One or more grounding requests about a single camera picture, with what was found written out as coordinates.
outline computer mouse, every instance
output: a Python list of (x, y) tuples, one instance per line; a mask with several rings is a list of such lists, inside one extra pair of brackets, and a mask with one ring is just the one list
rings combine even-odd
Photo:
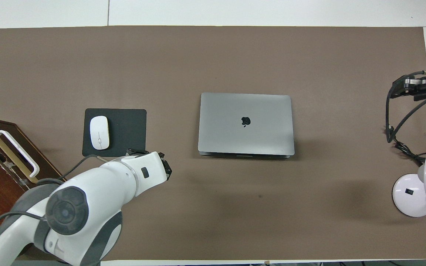
[(95, 116), (90, 120), (91, 145), (97, 150), (109, 147), (108, 118), (106, 116)]

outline black mouse pad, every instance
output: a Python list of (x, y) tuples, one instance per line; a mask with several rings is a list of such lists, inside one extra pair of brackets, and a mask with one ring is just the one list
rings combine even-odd
[[(109, 146), (104, 150), (97, 150), (91, 144), (90, 121), (95, 116), (106, 116), (108, 119)], [(146, 121), (147, 112), (144, 109), (88, 108), (85, 110), (81, 153), (84, 156), (119, 157), (126, 155), (128, 148), (145, 150)]]

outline silver laptop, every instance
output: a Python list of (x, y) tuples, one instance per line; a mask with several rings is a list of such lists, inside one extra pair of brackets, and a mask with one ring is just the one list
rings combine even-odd
[(201, 155), (294, 155), (290, 96), (202, 93), (198, 151)]

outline brown table surface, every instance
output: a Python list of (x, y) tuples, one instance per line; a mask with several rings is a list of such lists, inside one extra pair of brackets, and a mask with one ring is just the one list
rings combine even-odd
[[(391, 196), (417, 166), (383, 134), (392, 81), (421, 69), (421, 28), (0, 29), (0, 119), (65, 172), (86, 108), (147, 110), (147, 150), (173, 175), (123, 207), (105, 259), (426, 259), (426, 216)], [(296, 155), (200, 156), (202, 92), (290, 95)], [(391, 104), (393, 125), (416, 105)], [(426, 152), (426, 106), (399, 138)]]

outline white handle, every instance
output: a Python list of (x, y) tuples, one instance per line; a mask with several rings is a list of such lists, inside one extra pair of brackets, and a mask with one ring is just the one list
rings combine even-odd
[(9, 132), (5, 130), (0, 130), (0, 135), (1, 134), (5, 135), (7, 139), (12, 143), (12, 145), (14, 145), (14, 147), (19, 150), (22, 156), (24, 156), (24, 158), (32, 165), (34, 170), (29, 175), (29, 177), (35, 177), (39, 173), (39, 165), (37, 165), (37, 163), (32, 159), (32, 157), (30, 157), (30, 155), (26, 153), (26, 151), (21, 147), (21, 145), (19, 145), (19, 143), (17, 143), (17, 141), (11, 136)]

